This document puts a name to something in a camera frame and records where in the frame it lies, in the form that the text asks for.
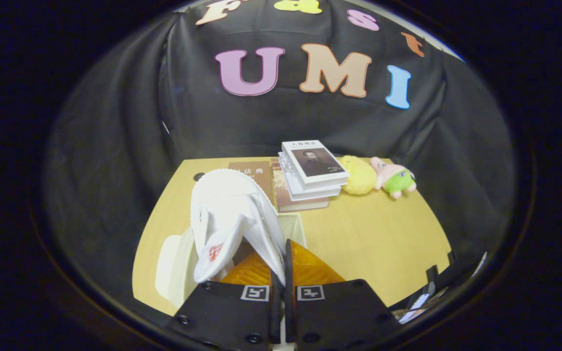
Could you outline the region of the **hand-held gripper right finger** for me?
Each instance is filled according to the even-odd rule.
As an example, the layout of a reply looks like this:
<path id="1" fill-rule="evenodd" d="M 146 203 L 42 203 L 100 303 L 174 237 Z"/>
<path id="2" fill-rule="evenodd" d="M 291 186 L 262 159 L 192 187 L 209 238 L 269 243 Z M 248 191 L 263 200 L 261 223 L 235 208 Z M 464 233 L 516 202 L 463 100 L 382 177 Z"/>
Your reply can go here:
<path id="1" fill-rule="evenodd" d="M 370 350 L 401 324 L 363 279 L 346 280 L 286 242 L 285 338 L 297 350 Z"/>

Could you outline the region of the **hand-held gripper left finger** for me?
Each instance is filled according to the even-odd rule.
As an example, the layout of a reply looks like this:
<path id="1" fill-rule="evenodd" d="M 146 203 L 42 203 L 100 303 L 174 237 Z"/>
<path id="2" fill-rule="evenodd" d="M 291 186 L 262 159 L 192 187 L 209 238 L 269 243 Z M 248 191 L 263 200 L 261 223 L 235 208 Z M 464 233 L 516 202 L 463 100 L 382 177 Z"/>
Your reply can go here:
<path id="1" fill-rule="evenodd" d="M 198 284 L 167 328 L 209 348 L 272 348 L 282 318 L 283 286 L 251 253 L 219 282 Z"/>

